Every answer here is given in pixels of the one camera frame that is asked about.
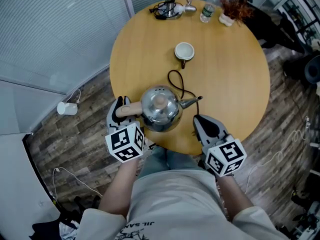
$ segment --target kettle spout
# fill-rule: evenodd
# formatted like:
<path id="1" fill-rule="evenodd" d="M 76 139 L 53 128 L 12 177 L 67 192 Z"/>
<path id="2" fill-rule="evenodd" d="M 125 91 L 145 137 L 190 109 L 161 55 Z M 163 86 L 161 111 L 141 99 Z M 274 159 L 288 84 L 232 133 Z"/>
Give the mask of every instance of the kettle spout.
<path id="1" fill-rule="evenodd" d="M 180 100 L 178 103 L 183 109 L 186 109 L 187 107 L 191 106 L 193 103 L 196 103 L 197 101 L 202 100 L 202 98 L 203 98 L 202 96 L 199 96 L 195 98 L 183 99 L 183 100 Z"/>

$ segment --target water bottle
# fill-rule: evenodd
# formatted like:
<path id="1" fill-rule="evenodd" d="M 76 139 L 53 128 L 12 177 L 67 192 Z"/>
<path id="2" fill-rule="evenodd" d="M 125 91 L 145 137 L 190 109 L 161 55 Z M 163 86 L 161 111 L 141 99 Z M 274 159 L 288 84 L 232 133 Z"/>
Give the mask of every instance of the water bottle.
<path id="1" fill-rule="evenodd" d="M 200 21 L 208 23 L 211 19 L 211 16 L 215 12 L 215 6 L 218 0 L 207 0 L 200 14 Z"/>

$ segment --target stainless steel kettle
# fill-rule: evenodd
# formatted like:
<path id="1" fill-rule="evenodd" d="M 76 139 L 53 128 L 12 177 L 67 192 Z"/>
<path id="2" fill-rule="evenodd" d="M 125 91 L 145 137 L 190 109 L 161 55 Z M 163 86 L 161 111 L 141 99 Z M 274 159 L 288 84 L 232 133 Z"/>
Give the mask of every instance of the stainless steel kettle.
<path id="1" fill-rule="evenodd" d="M 183 110 L 203 97 L 180 100 L 174 90 L 165 85 L 148 89 L 141 101 L 123 105 L 115 111 L 119 118 L 141 115 L 144 125 L 155 132 L 167 132 L 177 126 Z"/>

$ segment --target wooden handle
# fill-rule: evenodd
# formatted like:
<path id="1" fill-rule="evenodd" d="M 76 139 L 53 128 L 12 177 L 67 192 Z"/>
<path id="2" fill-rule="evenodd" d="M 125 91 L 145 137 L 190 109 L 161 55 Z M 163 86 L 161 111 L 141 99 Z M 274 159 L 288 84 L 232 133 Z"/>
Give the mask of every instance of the wooden handle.
<path id="1" fill-rule="evenodd" d="M 123 117 L 133 116 L 133 115 L 140 116 L 141 114 L 142 114 L 142 106 L 140 101 L 130 103 L 128 105 L 123 105 L 115 111 L 115 115 L 118 118 L 123 118 Z"/>

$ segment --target kettle knob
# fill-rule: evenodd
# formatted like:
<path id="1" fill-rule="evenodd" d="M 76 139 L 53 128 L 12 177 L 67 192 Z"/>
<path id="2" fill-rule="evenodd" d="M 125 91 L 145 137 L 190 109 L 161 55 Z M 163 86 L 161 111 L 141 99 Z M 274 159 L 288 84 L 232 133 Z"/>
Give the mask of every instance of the kettle knob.
<path id="1" fill-rule="evenodd" d="M 154 98 L 153 105 L 157 109 L 163 110 L 168 105 L 168 99 L 165 95 L 159 94 Z"/>

